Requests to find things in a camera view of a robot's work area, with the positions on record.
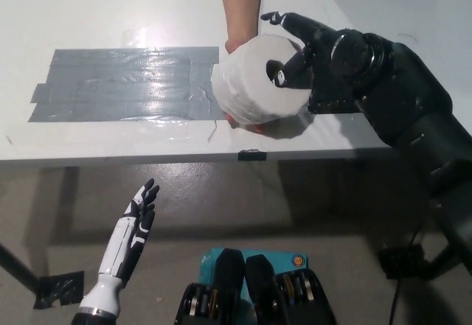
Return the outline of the person's bare hand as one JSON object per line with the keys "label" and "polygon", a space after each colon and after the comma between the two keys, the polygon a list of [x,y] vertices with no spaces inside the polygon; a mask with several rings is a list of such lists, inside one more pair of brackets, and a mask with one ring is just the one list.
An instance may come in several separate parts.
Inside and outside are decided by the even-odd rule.
{"label": "person's bare hand", "polygon": [[[226,43],[225,48],[229,54],[233,53],[238,47],[250,41],[252,38],[255,38],[258,35],[258,31],[249,33],[248,35],[241,36],[232,36]],[[263,126],[262,125],[241,125],[237,122],[229,113],[225,113],[225,119],[230,124],[232,128],[243,128],[253,133],[262,134]]]}

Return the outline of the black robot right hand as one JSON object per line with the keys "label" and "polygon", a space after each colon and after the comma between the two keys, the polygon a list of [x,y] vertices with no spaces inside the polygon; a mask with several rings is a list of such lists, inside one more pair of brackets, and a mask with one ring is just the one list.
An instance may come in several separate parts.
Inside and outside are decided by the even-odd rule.
{"label": "black robot right hand", "polygon": [[327,69],[331,46],[341,33],[298,13],[274,11],[261,15],[260,19],[281,26],[303,42],[303,47],[283,64],[276,66],[273,60],[268,62],[275,70],[269,75],[272,83],[279,88],[314,87],[318,73]]}

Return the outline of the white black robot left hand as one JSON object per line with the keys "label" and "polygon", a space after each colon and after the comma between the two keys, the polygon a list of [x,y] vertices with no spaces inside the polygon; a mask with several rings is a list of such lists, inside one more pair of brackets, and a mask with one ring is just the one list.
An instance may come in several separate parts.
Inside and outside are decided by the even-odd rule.
{"label": "white black robot left hand", "polygon": [[97,283],[80,302],[73,324],[115,324],[119,294],[126,287],[144,250],[155,218],[159,186],[151,178],[134,195],[108,241]]}

